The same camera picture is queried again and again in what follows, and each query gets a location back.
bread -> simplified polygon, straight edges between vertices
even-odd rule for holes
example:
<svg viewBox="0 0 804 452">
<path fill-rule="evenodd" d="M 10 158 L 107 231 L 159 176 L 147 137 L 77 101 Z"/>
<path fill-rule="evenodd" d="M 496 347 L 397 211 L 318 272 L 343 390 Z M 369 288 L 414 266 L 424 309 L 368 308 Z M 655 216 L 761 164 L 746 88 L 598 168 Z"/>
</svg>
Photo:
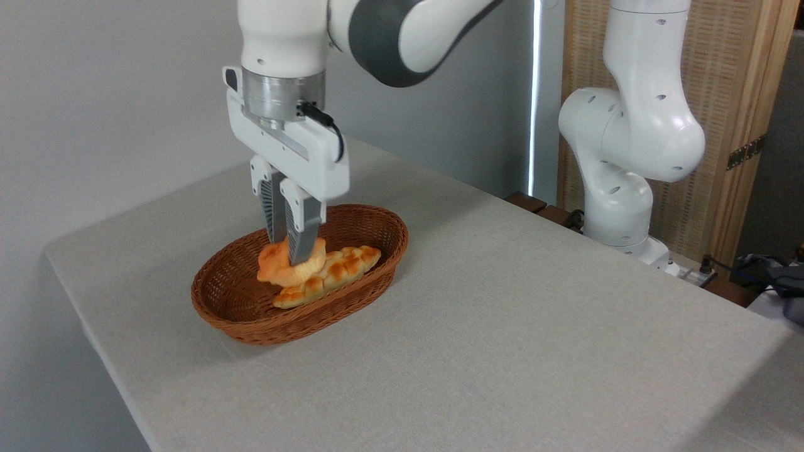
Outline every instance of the bread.
<svg viewBox="0 0 804 452">
<path fill-rule="evenodd" d="M 362 277 L 377 264 L 380 255 L 378 249 L 370 246 L 360 248 L 347 246 L 340 251 L 327 253 L 321 271 L 297 286 L 282 289 L 273 300 L 273 305 L 289 309 L 309 304 L 332 290 Z"/>
<path fill-rule="evenodd" d="M 260 264 L 256 274 L 258 281 L 271 282 L 282 287 L 298 286 L 324 267 L 326 241 L 321 237 L 316 239 L 310 259 L 298 265 L 290 265 L 287 237 L 281 242 L 265 246 L 257 260 Z"/>
</svg>

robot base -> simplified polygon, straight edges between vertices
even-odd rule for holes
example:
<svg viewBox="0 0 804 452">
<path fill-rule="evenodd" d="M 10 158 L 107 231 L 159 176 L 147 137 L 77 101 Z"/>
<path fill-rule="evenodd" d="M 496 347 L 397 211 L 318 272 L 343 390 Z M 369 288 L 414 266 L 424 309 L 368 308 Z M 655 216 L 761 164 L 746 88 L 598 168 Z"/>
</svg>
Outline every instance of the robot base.
<svg viewBox="0 0 804 452">
<path fill-rule="evenodd" d="M 636 257 L 640 261 L 645 262 L 651 267 L 660 269 L 665 273 L 669 273 L 673 276 L 679 275 L 679 266 L 670 260 L 670 250 L 667 249 L 664 243 L 651 236 L 648 236 L 638 244 L 632 244 L 631 246 L 613 246 L 611 248 L 631 257 Z"/>
</svg>

woven panel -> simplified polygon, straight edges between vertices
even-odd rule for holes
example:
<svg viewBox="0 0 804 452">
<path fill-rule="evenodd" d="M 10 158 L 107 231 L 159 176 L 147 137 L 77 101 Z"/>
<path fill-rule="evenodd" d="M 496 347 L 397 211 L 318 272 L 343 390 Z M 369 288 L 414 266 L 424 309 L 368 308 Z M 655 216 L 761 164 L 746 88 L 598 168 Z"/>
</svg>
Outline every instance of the woven panel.
<svg viewBox="0 0 804 452">
<path fill-rule="evenodd" d="M 707 147 L 698 168 L 677 183 L 650 181 L 654 210 L 650 233 L 670 250 L 697 258 L 706 252 L 713 198 L 720 193 L 732 128 L 745 79 L 745 57 L 755 27 L 757 2 L 694 0 L 687 23 L 682 79 L 687 101 L 706 133 Z M 608 0 L 568 0 L 564 96 L 587 86 L 614 88 L 603 64 Z M 559 203 L 566 210 L 583 208 L 584 190 L 575 158 L 562 142 L 564 173 Z"/>
</svg>

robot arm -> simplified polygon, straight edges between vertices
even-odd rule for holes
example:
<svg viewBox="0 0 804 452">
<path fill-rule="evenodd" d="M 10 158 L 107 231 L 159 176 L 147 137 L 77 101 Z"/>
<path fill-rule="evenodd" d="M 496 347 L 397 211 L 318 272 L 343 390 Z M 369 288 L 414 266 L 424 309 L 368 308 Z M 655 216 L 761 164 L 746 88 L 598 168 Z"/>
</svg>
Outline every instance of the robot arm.
<svg viewBox="0 0 804 452">
<path fill-rule="evenodd" d="M 333 44 L 388 86 L 432 75 L 502 0 L 330 0 Z"/>
<path fill-rule="evenodd" d="M 645 177 L 675 182 L 704 155 L 704 132 L 681 84 L 690 3 L 612 0 L 603 60 L 619 92 L 579 89 L 559 115 L 584 183 L 584 234 L 660 269 L 669 252 L 648 237 L 653 194 Z"/>
<path fill-rule="evenodd" d="M 238 0 L 241 67 L 224 68 L 232 130 L 256 156 L 252 189 L 271 241 L 305 261 L 326 204 L 349 190 L 349 155 L 322 112 L 330 42 L 377 80 L 406 87 L 433 74 L 502 0 Z"/>
</svg>

brown woven basket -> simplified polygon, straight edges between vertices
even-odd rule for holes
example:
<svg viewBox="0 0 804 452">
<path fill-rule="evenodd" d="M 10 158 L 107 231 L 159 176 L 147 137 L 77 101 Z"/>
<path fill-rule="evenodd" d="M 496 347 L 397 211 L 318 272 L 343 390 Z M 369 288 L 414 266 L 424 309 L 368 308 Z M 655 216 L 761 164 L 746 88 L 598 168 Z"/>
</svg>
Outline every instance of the brown woven basket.
<svg viewBox="0 0 804 452">
<path fill-rule="evenodd" d="M 233 241 L 198 273 L 191 288 L 193 306 L 210 325 L 244 343 L 274 345 L 303 338 L 363 309 L 391 285 L 396 265 L 408 247 L 408 229 L 395 213 L 360 204 L 327 208 L 318 235 L 326 251 L 369 245 L 382 257 L 359 280 L 309 305 L 273 307 L 281 287 L 259 282 L 257 256 L 269 243 L 264 229 Z"/>
</svg>

